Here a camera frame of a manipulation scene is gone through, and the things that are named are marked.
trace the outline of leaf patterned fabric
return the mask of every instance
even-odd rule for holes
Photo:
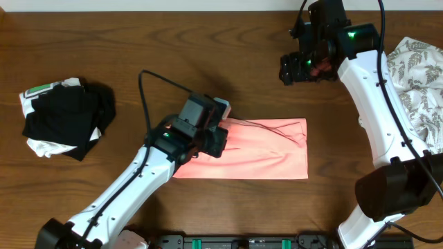
[[[410,121],[433,154],[443,153],[443,50],[405,37],[388,67]]]

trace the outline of black cloth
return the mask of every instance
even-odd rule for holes
[[[35,111],[26,116],[23,135],[77,146],[64,154],[80,161],[98,141],[89,141],[93,130],[104,134],[116,114],[112,90],[95,84],[57,85],[31,103]]]

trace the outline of wooden tabletop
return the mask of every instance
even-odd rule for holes
[[[348,17],[380,25],[378,12]],[[6,13],[0,19],[0,248],[33,248],[45,222],[67,221],[128,166],[145,135],[137,88],[143,68],[229,100],[236,118],[306,118],[309,179],[172,179],[134,222],[187,234],[337,228],[356,205],[356,179],[374,169],[370,146],[343,84],[285,87],[278,79],[280,56],[298,49],[287,32],[295,18],[294,12]],[[443,48],[443,12],[388,12],[386,21],[388,53],[405,36]],[[19,93],[69,77],[110,86],[117,116],[82,162],[39,158],[21,135]],[[181,109],[185,93],[148,76],[145,82],[154,124]],[[399,223],[424,237],[441,236],[440,198]]]

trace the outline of white cloth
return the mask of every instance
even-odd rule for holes
[[[32,100],[37,99],[39,95],[45,94],[46,92],[52,90],[54,86],[57,86],[58,84],[61,84],[62,86],[81,86],[78,78],[69,78],[67,80],[54,82],[47,85],[28,89],[24,91],[24,93],[20,93],[19,97],[21,102],[21,108],[23,110],[25,118],[29,113],[35,111],[32,106]],[[100,130],[96,127],[93,130],[91,138],[89,140],[92,141],[95,139],[99,139],[101,135],[102,134]],[[28,138],[26,143],[33,151],[35,151],[37,156],[39,157],[45,156],[47,158],[50,158],[51,155],[61,154],[77,148],[77,146],[61,145],[56,142],[38,141],[38,140],[33,140],[31,138]]]
[[[388,67],[414,129],[433,154],[443,153],[443,50],[405,37]]]

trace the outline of pink cloth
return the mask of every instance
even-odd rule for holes
[[[200,153],[181,166],[176,178],[306,179],[305,119],[235,120],[220,124],[229,130],[221,158]]]

